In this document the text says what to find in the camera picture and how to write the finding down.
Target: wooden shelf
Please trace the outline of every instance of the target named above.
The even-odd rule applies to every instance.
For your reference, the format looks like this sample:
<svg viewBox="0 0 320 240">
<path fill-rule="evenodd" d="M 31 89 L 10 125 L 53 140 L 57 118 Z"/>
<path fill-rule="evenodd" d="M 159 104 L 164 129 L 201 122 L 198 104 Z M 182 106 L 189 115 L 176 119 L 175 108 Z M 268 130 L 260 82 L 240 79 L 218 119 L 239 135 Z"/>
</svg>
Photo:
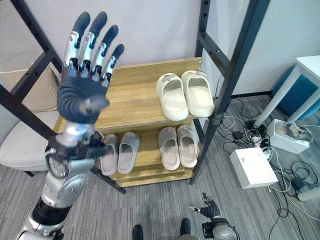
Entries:
<svg viewBox="0 0 320 240">
<path fill-rule="evenodd" d="M 140 145 L 133 170 L 128 174 L 115 173 L 110 176 L 121 187 L 154 184 L 189 179 L 193 169 L 182 165 L 169 171 L 162 164 L 158 144 L 158 134 L 162 128 L 191 125 L 195 118 L 189 116 L 182 121 L 168 120 L 156 92 L 159 77 L 166 73 L 181 76 L 185 71 L 197 71 L 201 67 L 201 57 L 157 62 L 116 69 L 107 92 L 110 106 L 105 109 L 95 123 L 95 128 L 103 135 L 122 135 L 132 131 L 138 134 Z M 59 117 L 53 130 L 62 133 L 67 121 Z"/>
<path fill-rule="evenodd" d="M 127 180 L 141 180 L 141 179 L 146 179 L 149 177 L 163 177 L 164 175 L 172 175 L 176 173 L 184 173 L 186 171 L 192 171 L 192 168 L 186 168 L 182 165 L 178 167 L 178 169 L 170 171 L 162 164 L 157 165 L 157 168 L 147 168 L 145 170 L 142 170 L 141 168 L 135 167 L 131 172 L 128 174 L 120 174 L 120 173 L 115 173 L 114 175 L 110 176 L 112 180 L 121 180 L 122 182 L 127 181 Z"/>
<path fill-rule="evenodd" d="M 188 172 L 179 172 L 175 175 L 169 176 L 158 176 L 158 177 L 151 177 L 148 179 L 142 180 L 131 180 L 131 181 L 119 181 L 119 185 L 121 187 L 133 187 L 138 185 L 146 185 L 146 184 L 156 184 L 156 183 L 163 183 L 163 182 L 170 182 L 170 181 L 177 181 L 177 180 L 185 180 L 190 179 L 192 177 L 192 171 Z"/>
<path fill-rule="evenodd" d="M 112 79 L 107 92 L 110 106 L 100 114 L 95 123 L 95 128 L 103 134 L 107 134 L 120 133 L 117 132 L 120 129 L 179 124 L 168 120 L 164 116 L 156 92 L 156 83 L 162 74 L 173 72 L 170 70 L 179 69 L 179 71 L 174 71 L 174 73 L 179 75 L 180 72 L 182 74 L 186 70 L 198 68 L 200 60 L 201 58 L 196 57 L 184 61 L 179 60 L 120 68 L 118 75 L 127 73 L 127 77 L 124 77 L 126 81 L 119 79 L 119 76 L 118 82 L 116 77 Z M 194 118 L 192 115 L 189 115 L 186 121 Z M 53 130 L 57 133 L 62 133 L 66 122 L 60 116 Z"/>
</svg>

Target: white slipper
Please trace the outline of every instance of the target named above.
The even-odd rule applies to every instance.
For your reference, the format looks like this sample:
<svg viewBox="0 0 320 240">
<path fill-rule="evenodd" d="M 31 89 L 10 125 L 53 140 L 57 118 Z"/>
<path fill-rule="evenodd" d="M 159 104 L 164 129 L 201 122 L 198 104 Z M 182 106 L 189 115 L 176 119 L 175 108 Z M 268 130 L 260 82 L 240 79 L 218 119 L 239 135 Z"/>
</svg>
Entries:
<svg viewBox="0 0 320 240">
<path fill-rule="evenodd" d="M 159 132 L 158 142 L 163 166 L 171 171 L 176 170 L 180 165 L 176 130 L 165 127 Z"/>
<path fill-rule="evenodd" d="M 181 125 L 177 131 L 180 163 L 186 168 L 193 168 L 197 164 L 198 149 L 195 134 L 188 125 Z"/>
<path fill-rule="evenodd" d="M 171 121 L 181 121 L 189 115 L 181 79 L 174 73 L 162 75 L 156 82 L 156 93 L 163 114 Z"/>
<path fill-rule="evenodd" d="M 181 80 L 189 112 L 198 118 L 209 117 L 215 105 L 206 74 L 190 70 L 182 74 Z"/>
<path fill-rule="evenodd" d="M 107 153 L 101 158 L 101 172 L 103 175 L 110 176 L 117 171 L 119 155 L 119 139 L 115 134 L 108 134 L 103 142 L 107 147 Z"/>
<path fill-rule="evenodd" d="M 132 131 L 126 132 L 119 147 L 118 172 L 120 174 L 128 174 L 134 168 L 140 139 L 137 134 Z"/>
</svg>

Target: gray slipper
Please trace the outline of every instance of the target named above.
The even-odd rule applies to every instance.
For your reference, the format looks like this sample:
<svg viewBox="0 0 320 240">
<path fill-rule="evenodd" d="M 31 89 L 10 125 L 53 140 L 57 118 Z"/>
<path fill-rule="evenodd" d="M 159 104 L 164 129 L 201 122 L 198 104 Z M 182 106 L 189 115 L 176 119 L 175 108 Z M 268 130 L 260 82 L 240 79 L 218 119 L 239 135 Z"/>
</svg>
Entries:
<svg viewBox="0 0 320 240">
<path fill-rule="evenodd" d="M 119 155 L 119 139 L 115 134 L 108 134 L 103 142 L 107 147 L 107 153 L 101 158 L 101 172 L 105 176 L 110 176 L 117 171 Z"/>
<path fill-rule="evenodd" d="M 194 131 L 188 125 L 181 125 L 178 127 L 176 134 L 178 136 L 180 163 L 186 168 L 193 168 L 198 160 Z"/>
<path fill-rule="evenodd" d="M 134 168 L 140 139 L 132 131 L 126 132 L 121 140 L 119 148 L 118 172 L 128 174 Z"/>
<path fill-rule="evenodd" d="M 163 166 L 171 171 L 176 170 L 180 165 L 176 130 L 165 127 L 159 132 L 158 142 Z"/>
</svg>

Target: black shoe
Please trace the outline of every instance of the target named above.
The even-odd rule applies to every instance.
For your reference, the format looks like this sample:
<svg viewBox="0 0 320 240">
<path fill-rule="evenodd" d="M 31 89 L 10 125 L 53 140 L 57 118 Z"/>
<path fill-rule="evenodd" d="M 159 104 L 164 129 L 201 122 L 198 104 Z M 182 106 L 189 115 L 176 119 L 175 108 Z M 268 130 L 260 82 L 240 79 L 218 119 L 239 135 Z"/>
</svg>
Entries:
<svg viewBox="0 0 320 240">
<path fill-rule="evenodd" d="M 190 235 L 191 234 L 191 222 L 188 218 L 184 218 L 181 222 L 180 234 Z"/>
<path fill-rule="evenodd" d="M 134 226 L 132 230 L 132 240 L 144 240 L 144 231 L 142 230 L 142 226 Z"/>
</svg>

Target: robotic arm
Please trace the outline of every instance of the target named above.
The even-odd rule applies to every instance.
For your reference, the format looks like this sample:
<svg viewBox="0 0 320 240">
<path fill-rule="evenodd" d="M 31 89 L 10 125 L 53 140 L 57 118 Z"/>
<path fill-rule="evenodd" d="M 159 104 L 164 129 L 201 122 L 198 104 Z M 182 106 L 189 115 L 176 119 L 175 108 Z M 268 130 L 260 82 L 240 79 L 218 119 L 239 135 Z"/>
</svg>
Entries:
<svg viewBox="0 0 320 240">
<path fill-rule="evenodd" d="M 88 173 L 98 157 L 106 153 L 94 124 L 109 105 L 106 93 L 124 46 L 118 45 L 107 60 L 107 50 L 118 34 L 112 26 L 94 53 L 96 40 L 107 22 L 105 12 L 93 21 L 84 40 L 90 15 L 83 12 L 67 41 L 61 85 L 57 93 L 59 113 L 68 120 L 62 134 L 48 140 L 45 149 L 49 172 L 35 208 L 30 212 L 16 240 L 61 240 L 65 219 L 87 185 Z"/>
<path fill-rule="evenodd" d="M 205 192 L 203 192 L 202 195 L 207 207 L 198 208 L 190 205 L 189 208 L 211 220 L 211 222 L 202 224 L 204 238 L 214 240 L 240 240 L 236 227 L 231 226 L 227 219 L 220 216 L 218 205 L 212 197 Z"/>
</svg>

